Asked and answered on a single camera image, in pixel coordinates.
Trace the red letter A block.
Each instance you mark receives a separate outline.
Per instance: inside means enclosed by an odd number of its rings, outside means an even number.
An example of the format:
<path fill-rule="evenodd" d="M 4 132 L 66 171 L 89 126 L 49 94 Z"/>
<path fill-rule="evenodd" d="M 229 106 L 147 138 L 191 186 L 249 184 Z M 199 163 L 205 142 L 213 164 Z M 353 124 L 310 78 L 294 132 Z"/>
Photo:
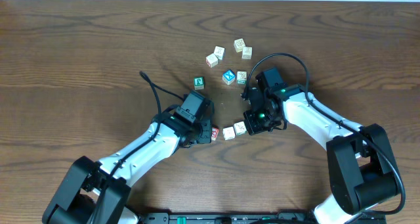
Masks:
<path fill-rule="evenodd" d="M 213 127 L 212 128 L 212 134 L 211 134 L 211 140 L 216 141 L 216 139 L 218 137 L 218 134 L 219 134 L 219 129 L 216 128 L 216 127 Z"/>

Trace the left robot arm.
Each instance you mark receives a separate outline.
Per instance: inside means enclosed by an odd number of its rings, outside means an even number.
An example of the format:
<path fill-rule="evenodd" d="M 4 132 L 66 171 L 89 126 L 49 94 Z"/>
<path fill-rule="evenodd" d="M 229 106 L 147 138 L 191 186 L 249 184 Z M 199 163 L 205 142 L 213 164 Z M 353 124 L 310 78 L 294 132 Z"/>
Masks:
<path fill-rule="evenodd" d="M 149 128 L 120 151 L 69 168 L 44 211 L 43 223 L 138 223 L 126 203 L 135 183 L 180 148 L 211 143 L 213 102 L 196 91 L 159 109 Z"/>

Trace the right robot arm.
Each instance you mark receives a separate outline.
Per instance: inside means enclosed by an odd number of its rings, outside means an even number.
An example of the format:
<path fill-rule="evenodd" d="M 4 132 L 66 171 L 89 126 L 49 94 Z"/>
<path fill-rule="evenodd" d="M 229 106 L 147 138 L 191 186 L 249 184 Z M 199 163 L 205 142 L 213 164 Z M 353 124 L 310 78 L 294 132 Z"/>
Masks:
<path fill-rule="evenodd" d="M 375 124 L 362 126 L 320 103 L 302 85 L 260 83 L 242 97 L 250 135 L 295 125 L 327 152 L 331 195 L 312 213 L 317 223 L 351 223 L 364 215 L 400 212 L 406 190 L 387 132 Z"/>

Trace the plain white block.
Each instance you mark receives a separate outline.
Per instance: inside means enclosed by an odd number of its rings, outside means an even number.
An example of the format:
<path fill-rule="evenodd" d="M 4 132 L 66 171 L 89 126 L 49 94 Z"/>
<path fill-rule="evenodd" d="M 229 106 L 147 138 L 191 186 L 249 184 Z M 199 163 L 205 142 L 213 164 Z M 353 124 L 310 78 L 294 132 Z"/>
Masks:
<path fill-rule="evenodd" d="M 236 137 L 236 133 L 233 127 L 225 127 L 222 129 L 222 134 L 225 140 L 234 139 Z"/>

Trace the green picture block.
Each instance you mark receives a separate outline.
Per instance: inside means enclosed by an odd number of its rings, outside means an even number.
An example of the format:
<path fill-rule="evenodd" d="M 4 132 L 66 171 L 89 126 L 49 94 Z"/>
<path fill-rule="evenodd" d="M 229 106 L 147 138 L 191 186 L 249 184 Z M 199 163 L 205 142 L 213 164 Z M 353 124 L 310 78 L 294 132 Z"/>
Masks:
<path fill-rule="evenodd" d="M 236 122 L 234 124 L 234 132 L 236 135 L 243 135 L 247 132 L 247 128 L 245 126 L 244 121 Z"/>

